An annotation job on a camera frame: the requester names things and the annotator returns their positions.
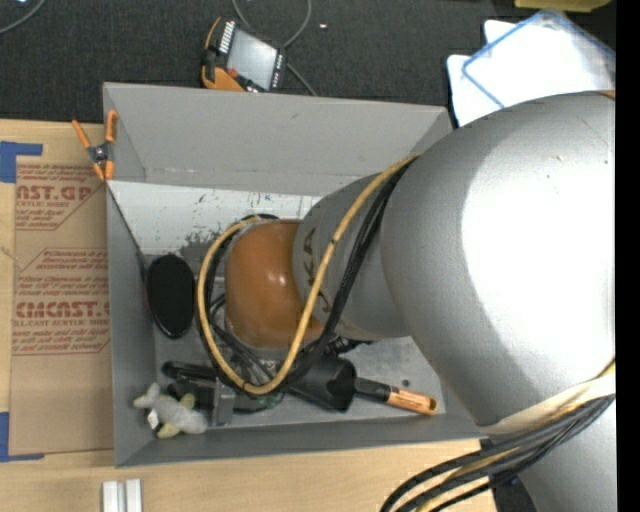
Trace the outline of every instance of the black floor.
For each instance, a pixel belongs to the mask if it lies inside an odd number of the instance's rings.
[[[0,117],[102,121],[105,81],[199,87],[199,62],[215,18],[231,0],[0,0]],[[306,0],[238,0],[260,33],[284,41]],[[450,108],[445,62],[475,53],[487,19],[517,22],[535,11],[509,0],[313,0],[290,62],[321,96]],[[616,48],[616,2],[570,18]],[[307,94],[292,75],[284,94]],[[496,492],[502,512],[533,511],[515,482]]]

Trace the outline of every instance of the yellow cable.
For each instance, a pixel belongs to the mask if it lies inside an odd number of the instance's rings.
[[[251,393],[253,395],[264,395],[276,389],[276,387],[278,387],[282,383],[282,381],[284,381],[285,377],[288,375],[289,370],[291,369],[291,366],[293,365],[293,362],[298,354],[298,350],[302,345],[302,339],[307,330],[307,325],[309,323],[311,314],[313,312],[313,306],[315,305],[316,299],[318,298],[318,294],[320,293],[320,287],[322,285],[322,281],[324,280],[324,276],[329,266],[329,263],[331,261],[331,258],[333,258],[333,254],[335,252],[337,243],[340,241],[345,231],[349,227],[349,224],[351,223],[355,215],[358,213],[358,211],[360,211],[360,209],[364,205],[365,201],[369,198],[369,196],[371,196],[371,194],[373,194],[373,192],[385,180],[387,180],[393,174],[397,173],[405,165],[413,161],[417,156],[418,155],[408,156],[407,158],[404,158],[399,162],[396,162],[391,167],[389,167],[385,171],[378,174],[367,185],[367,187],[360,193],[360,195],[353,202],[349,210],[347,210],[347,213],[344,215],[344,217],[340,221],[340,224],[334,231],[331,241],[327,244],[327,248],[325,249],[324,255],[322,257],[322,261],[318,266],[318,271],[313,281],[313,285],[311,286],[311,290],[309,291],[309,296],[307,298],[307,301],[305,302],[305,307],[302,312],[300,321],[298,323],[298,327],[297,327],[293,342],[289,347],[289,352],[287,353],[287,357],[285,358],[282,366],[278,370],[278,373],[276,373],[274,378],[271,381],[267,382],[266,384],[256,386],[250,382],[245,381],[240,375],[238,375],[233,370],[233,368],[231,368],[231,366],[229,366],[229,364],[226,362],[226,360],[220,353],[220,350],[218,349],[218,346],[215,342],[213,334],[211,333],[209,319],[207,318],[207,311],[205,307],[205,286],[204,286],[206,277],[207,277],[207,272],[208,272],[209,266],[211,265],[213,256],[218,250],[218,248],[222,245],[222,243],[227,238],[229,238],[232,234],[243,229],[246,225],[252,222],[257,222],[258,220],[260,220],[260,218],[259,217],[250,218],[248,220],[241,221],[239,223],[232,225],[211,245],[211,247],[207,251],[207,254],[205,255],[204,261],[202,262],[202,267],[200,268],[197,294],[196,294],[198,314],[199,314],[200,323],[202,324],[203,334],[205,336],[205,339],[207,340],[207,345],[209,346],[209,349],[211,350],[213,357],[215,358],[216,362],[218,363],[222,371],[225,373],[225,375],[229,379],[231,379],[232,382],[234,382],[237,386],[239,386],[240,388],[242,388],[244,391],[248,393]]]

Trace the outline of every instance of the cable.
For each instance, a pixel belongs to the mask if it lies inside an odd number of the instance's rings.
[[[614,400],[614,395],[594,399],[587,404],[581,405],[579,409],[568,412],[559,419],[556,419],[543,427],[539,427],[532,432],[497,444],[491,448],[479,450],[473,454],[465,455],[452,461],[439,464],[438,466],[424,471],[396,489],[396,491],[387,498],[381,510],[384,512],[390,511],[393,504],[399,501],[404,494],[411,491],[417,485],[435,476],[446,473],[451,469],[455,469],[455,467],[460,466],[463,462],[467,462],[467,465],[454,472],[440,485],[435,486],[406,502],[398,508],[396,512],[409,512],[419,506],[422,507],[420,509],[421,511],[429,510],[430,512],[433,512],[434,510],[442,510],[446,508],[446,506],[450,506],[454,502],[462,501],[462,499],[471,497],[472,495],[482,492],[488,487],[497,487],[502,485],[513,479],[521,471],[524,471],[536,463],[558,445],[582,432],[582,430],[591,425],[591,423],[593,423],[593,421],[595,421]],[[464,471],[465,468],[469,468],[471,466],[469,463],[477,463],[489,459],[492,459],[489,464],[481,465],[479,467],[475,466],[471,470]],[[470,491],[467,491],[463,495],[456,496],[443,504],[438,504],[435,508],[424,508],[425,505],[431,505],[431,500],[436,500],[436,498],[440,497],[442,493],[456,489],[461,485],[471,483],[480,478],[491,476],[492,474],[496,475],[497,478],[489,484],[480,485]]]
[[[222,328],[215,322],[216,313],[225,303],[225,294],[221,294],[212,303],[212,307],[209,309],[209,321],[211,322],[211,328],[215,331],[218,338],[220,338],[232,351],[241,359],[245,364],[245,368],[249,371],[258,381],[264,383],[264,377],[267,380],[273,378],[273,374],[267,369],[267,367],[260,361],[260,359],[242,343],[240,343],[229,331]],[[256,372],[258,368],[262,372],[262,376]]]
[[[236,15],[238,16],[238,18],[240,18],[240,21],[242,21],[242,23],[244,23],[248,29],[255,30],[252,27],[251,23],[249,23],[249,20],[247,19],[247,17],[244,15],[242,10],[240,9],[240,6],[238,5],[238,0],[231,0],[231,3],[233,4],[233,9],[236,11]],[[283,45],[284,48],[288,48],[293,43],[295,43],[298,37],[300,37],[300,35],[307,28],[307,25],[309,24],[310,19],[311,19],[311,0],[307,0],[307,14],[304,18],[304,21],[302,22],[302,25],[300,25],[300,28],[298,28],[298,30],[296,30],[293,33],[293,35],[286,40],[286,42]]]
[[[6,27],[0,28],[0,36],[3,34],[6,34],[10,30],[18,28],[20,25],[22,25],[23,23],[31,19],[33,16],[35,16],[35,14],[40,10],[40,8],[44,5],[46,1],[47,0],[40,0],[38,4],[33,9],[31,9],[27,14],[25,14],[22,18],[20,18],[17,21],[14,21],[13,23],[10,23]]]
[[[300,34],[302,34],[304,30],[307,28],[307,25],[309,24],[310,19],[311,19],[311,0],[307,0],[307,15],[305,16],[304,21],[302,22],[302,25],[300,25],[300,28],[296,30],[295,33],[289,39],[287,39],[287,41],[284,43],[285,48],[288,48],[293,43],[295,43],[296,39],[298,39],[298,37],[300,37]]]
[[[309,82],[307,82],[305,80],[305,78],[300,74],[300,72],[294,68],[291,64],[289,64],[287,62],[287,69],[289,71],[291,71],[291,73],[293,73],[293,76],[295,76],[298,80],[300,80],[300,83],[304,86],[304,88],[309,91],[309,93],[311,94],[311,96],[317,96],[318,93],[313,89],[313,87],[311,87],[309,85]]]
[[[240,21],[242,21],[242,23],[244,23],[248,29],[255,30],[252,27],[251,23],[249,23],[249,20],[247,19],[247,17],[244,15],[242,10],[240,9],[240,6],[238,5],[238,0],[231,0],[231,3],[233,4],[233,9],[236,11],[236,15],[238,16],[238,18],[240,18]],[[307,0],[307,15],[305,16],[305,19],[302,22],[302,25],[300,25],[300,28],[296,30],[296,32],[284,43],[283,45],[284,48],[288,48],[289,46],[291,46],[298,39],[298,37],[300,37],[302,32],[304,32],[304,30],[307,28],[307,25],[309,24],[310,19],[311,19],[311,0]],[[318,96],[318,93],[313,89],[313,87],[311,87],[309,82],[307,82],[307,80],[302,76],[302,74],[288,62],[287,62],[287,69],[291,71],[293,76],[295,76],[303,85],[303,87],[307,91],[309,91],[309,94],[311,94],[311,96]]]
[[[267,393],[270,393],[271,391],[275,390],[278,387],[278,385],[284,381],[285,377],[289,373],[289,370],[291,369],[291,366],[293,365],[293,363],[295,361],[295,358],[296,358],[296,356],[298,354],[298,350],[300,349],[300,346],[302,345],[302,339],[303,339],[304,334],[305,334],[305,332],[307,330],[307,326],[308,326],[309,320],[311,318],[313,307],[315,305],[316,299],[318,298],[318,294],[320,292],[320,287],[321,287],[322,282],[324,280],[324,276],[325,276],[325,274],[327,272],[327,268],[329,266],[329,263],[331,262],[331,259],[333,258],[333,254],[335,252],[336,245],[341,240],[342,236],[344,235],[345,231],[349,227],[349,225],[350,225],[351,221],[353,220],[353,218],[355,217],[355,215],[362,208],[362,206],[364,205],[366,200],[371,196],[371,194],[373,194],[373,192],[383,182],[385,182],[389,177],[393,176],[393,174],[395,174],[398,171],[400,171],[406,164],[408,164],[409,162],[413,161],[416,158],[416,156],[417,155],[411,155],[411,156],[409,156],[409,157],[397,162],[396,164],[392,165],[391,167],[389,167],[385,171],[381,172],[380,174],[378,174],[367,185],[367,187],[365,187],[365,189],[360,193],[360,195],[353,202],[353,204],[351,205],[349,210],[347,210],[347,213],[344,215],[344,217],[342,218],[340,224],[338,225],[338,227],[336,228],[335,232],[333,233],[333,237],[330,240],[330,242],[328,243],[327,248],[326,248],[326,250],[324,252],[324,255],[322,257],[322,260],[321,260],[321,262],[320,262],[320,264],[318,266],[316,277],[315,277],[315,279],[313,281],[313,285],[311,286],[311,290],[309,292],[309,296],[308,296],[307,301],[305,303],[305,307],[304,307],[304,309],[302,311],[302,316],[301,316],[300,321],[298,323],[298,327],[297,327],[293,342],[291,343],[291,346],[289,347],[289,352],[287,353],[287,356],[286,356],[282,366],[280,367],[280,369],[276,373],[275,377],[267,384],[260,385],[260,386],[255,386],[255,385],[251,384],[250,382],[246,382],[224,360],[224,357],[220,353],[220,350],[218,349],[218,347],[216,345],[216,342],[215,342],[215,339],[214,339],[214,337],[213,337],[213,335],[211,333],[211,328],[210,328],[210,324],[209,324],[209,319],[207,317],[207,308],[206,308],[206,303],[205,303],[205,283],[206,283],[206,277],[207,277],[207,270],[209,268],[209,265],[211,264],[212,259],[215,256],[218,248],[230,236],[235,235],[237,232],[239,232],[242,229],[245,229],[248,225],[250,225],[250,224],[252,224],[254,222],[257,222],[258,220],[260,220],[260,218],[255,216],[255,217],[251,217],[251,218],[246,219],[244,221],[240,221],[240,222],[237,222],[237,223],[233,224],[232,226],[227,228],[227,230],[224,233],[222,233],[222,235],[220,237],[218,237],[216,239],[216,241],[211,245],[211,247],[209,248],[209,250],[207,251],[207,253],[206,253],[205,257],[204,257],[204,261],[202,262],[202,267],[200,268],[200,275],[199,275],[199,279],[198,279],[198,286],[197,286],[197,293],[196,293],[198,316],[199,316],[200,323],[202,325],[202,332],[203,332],[203,334],[204,334],[204,336],[206,338],[207,344],[209,346],[209,349],[211,350],[211,353],[212,353],[213,357],[215,358],[216,362],[219,364],[220,369],[238,387],[240,387],[245,392],[250,393],[250,394],[263,395],[263,394],[267,394]]]
[[[364,261],[364,256],[367,253],[373,237],[379,230],[380,223],[382,221],[382,215],[384,213],[386,204],[393,192],[396,184],[407,170],[410,162],[407,162],[401,169],[398,170],[393,176],[391,176],[381,187],[380,192],[376,196],[373,204],[367,211],[367,214],[360,226],[360,230],[356,236],[349,255],[349,260],[346,265],[346,270],[342,277],[342,281],[338,287],[338,291],[333,299],[331,311],[327,321],[325,322],[324,329],[320,338],[316,340],[309,348],[312,351],[302,352],[300,354],[299,363],[296,368],[287,377],[286,384],[290,385],[297,380],[304,377],[304,375],[311,369],[311,367],[322,357],[329,343],[335,339],[335,328],[340,321],[342,312],[346,306],[349,293],[355,282],[360,266]]]
[[[453,503],[445,502],[435,508],[429,506],[429,504],[435,501],[443,492],[449,491],[450,488],[456,488],[461,485],[473,482],[474,480],[477,480],[479,478],[490,476],[490,474],[492,473],[497,474],[498,478],[489,483],[487,487],[498,487],[511,481],[515,476],[517,476],[518,473],[531,467],[542,457],[550,453],[554,448],[556,448],[563,442],[568,441],[572,437],[582,432],[589,425],[591,425],[591,423],[593,423],[600,416],[600,414],[602,414],[606,410],[606,408],[613,402],[613,400],[613,397],[604,397],[594,400],[591,404],[591,408],[587,409],[587,412],[584,415],[582,415],[578,419],[575,419],[572,425],[570,425],[565,430],[557,433],[548,442],[543,443],[538,448],[530,450],[533,451],[532,454],[526,453],[523,455],[516,455],[514,456],[514,460],[498,462],[496,465],[492,466],[491,469],[493,471],[490,471],[489,475],[483,474],[483,471],[477,471],[475,473],[461,475],[460,477],[449,478],[445,480],[445,482],[440,486],[434,487],[433,489],[430,489],[429,491],[416,496],[413,500],[400,507],[396,512],[409,512],[416,506],[420,506],[419,512],[433,512],[434,510],[442,510],[444,508],[444,505],[449,506]],[[475,488],[470,492],[474,491],[476,491],[477,493],[478,488]]]

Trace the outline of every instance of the orange clip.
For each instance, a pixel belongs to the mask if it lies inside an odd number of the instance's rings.
[[[111,145],[115,144],[118,137],[117,128],[119,119],[120,117],[115,110],[110,110],[107,114],[105,143],[102,146],[92,146],[89,141],[89,137],[87,137],[87,133],[84,131],[84,128],[82,128],[80,123],[75,119],[71,121],[71,125],[76,130],[80,143],[89,153],[89,157],[93,162],[93,170],[97,174],[98,178],[100,178],[100,181],[113,179],[115,166],[113,161],[109,158],[107,150]]]

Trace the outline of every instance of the black device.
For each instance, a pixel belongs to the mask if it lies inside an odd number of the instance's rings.
[[[207,37],[202,80],[219,90],[270,92],[281,87],[284,48],[252,32],[241,21],[218,18]]]

